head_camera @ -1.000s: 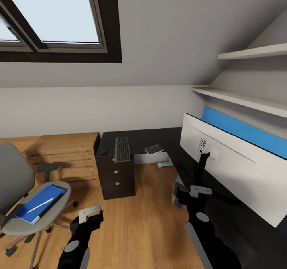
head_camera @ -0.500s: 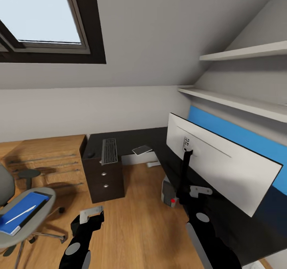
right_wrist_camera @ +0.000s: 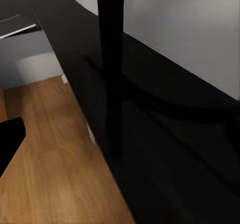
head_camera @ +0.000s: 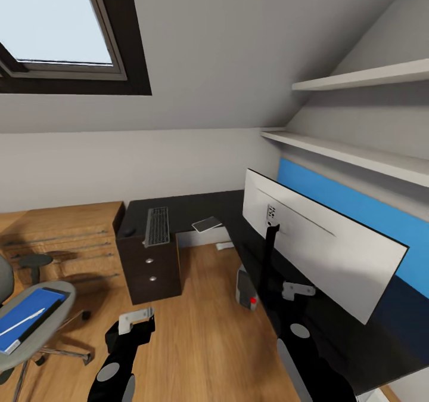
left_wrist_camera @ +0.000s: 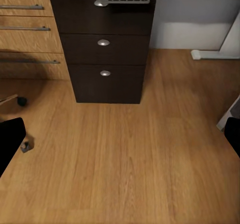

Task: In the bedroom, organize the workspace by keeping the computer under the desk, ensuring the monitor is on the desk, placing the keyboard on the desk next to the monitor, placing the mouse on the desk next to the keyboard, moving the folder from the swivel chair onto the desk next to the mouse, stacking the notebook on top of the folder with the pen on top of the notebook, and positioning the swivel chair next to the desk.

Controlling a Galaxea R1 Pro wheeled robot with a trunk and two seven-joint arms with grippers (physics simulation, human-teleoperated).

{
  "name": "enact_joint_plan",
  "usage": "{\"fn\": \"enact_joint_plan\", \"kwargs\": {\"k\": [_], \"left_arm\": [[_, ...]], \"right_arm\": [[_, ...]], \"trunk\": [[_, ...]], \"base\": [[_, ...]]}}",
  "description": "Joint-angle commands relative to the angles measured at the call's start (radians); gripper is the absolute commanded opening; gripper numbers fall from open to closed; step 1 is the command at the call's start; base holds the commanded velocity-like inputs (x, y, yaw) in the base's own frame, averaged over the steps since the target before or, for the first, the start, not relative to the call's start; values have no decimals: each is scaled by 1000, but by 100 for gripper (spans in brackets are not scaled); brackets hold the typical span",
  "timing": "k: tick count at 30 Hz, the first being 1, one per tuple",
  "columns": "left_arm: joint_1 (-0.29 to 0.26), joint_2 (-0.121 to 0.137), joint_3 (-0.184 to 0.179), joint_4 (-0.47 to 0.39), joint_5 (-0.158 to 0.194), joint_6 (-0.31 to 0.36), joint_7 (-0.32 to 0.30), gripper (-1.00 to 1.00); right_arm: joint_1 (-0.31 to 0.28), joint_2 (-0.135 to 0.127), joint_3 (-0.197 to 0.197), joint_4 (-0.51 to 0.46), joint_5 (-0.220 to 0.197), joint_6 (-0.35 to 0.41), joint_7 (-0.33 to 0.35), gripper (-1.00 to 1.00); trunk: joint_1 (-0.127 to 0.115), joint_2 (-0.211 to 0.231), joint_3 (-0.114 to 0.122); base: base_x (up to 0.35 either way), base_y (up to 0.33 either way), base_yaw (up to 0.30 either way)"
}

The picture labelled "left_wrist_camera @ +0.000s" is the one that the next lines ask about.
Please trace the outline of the swivel chair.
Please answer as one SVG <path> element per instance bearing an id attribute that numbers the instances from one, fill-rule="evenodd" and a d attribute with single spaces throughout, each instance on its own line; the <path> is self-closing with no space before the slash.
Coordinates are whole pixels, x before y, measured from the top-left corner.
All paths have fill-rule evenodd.
<path id="1" fill-rule="evenodd" d="M 21 107 L 25 106 L 26 103 L 27 103 L 27 99 L 24 98 L 24 97 L 19 97 L 17 94 L 14 94 L 14 95 L 11 95 L 7 98 L 4 98 L 2 100 L 0 100 L 0 105 L 6 103 L 6 102 L 9 102 L 9 101 L 12 101 L 13 99 L 17 99 L 17 104 Z M 23 152 L 26 152 L 28 151 L 29 149 L 31 149 L 31 145 L 30 145 L 30 142 L 27 141 L 27 142 L 23 142 L 20 144 L 21 146 L 21 149 Z M 20 147 L 19 146 L 19 147 Z"/>

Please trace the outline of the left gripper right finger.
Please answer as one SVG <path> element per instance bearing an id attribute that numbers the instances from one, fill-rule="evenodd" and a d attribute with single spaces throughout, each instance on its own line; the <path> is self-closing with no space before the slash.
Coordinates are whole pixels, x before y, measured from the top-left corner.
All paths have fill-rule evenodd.
<path id="1" fill-rule="evenodd" d="M 240 119 L 229 117 L 225 125 L 224 135 L 240 157 Z"/>

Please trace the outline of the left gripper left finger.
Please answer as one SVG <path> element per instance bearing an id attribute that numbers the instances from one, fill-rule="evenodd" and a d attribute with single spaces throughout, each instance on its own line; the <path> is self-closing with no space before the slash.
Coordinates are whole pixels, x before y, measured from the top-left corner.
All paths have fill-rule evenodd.
<path id="1" fill-rule="evenodd" d="M 26 136 L 21 117 L 0 123 L 0 177 Z"/>

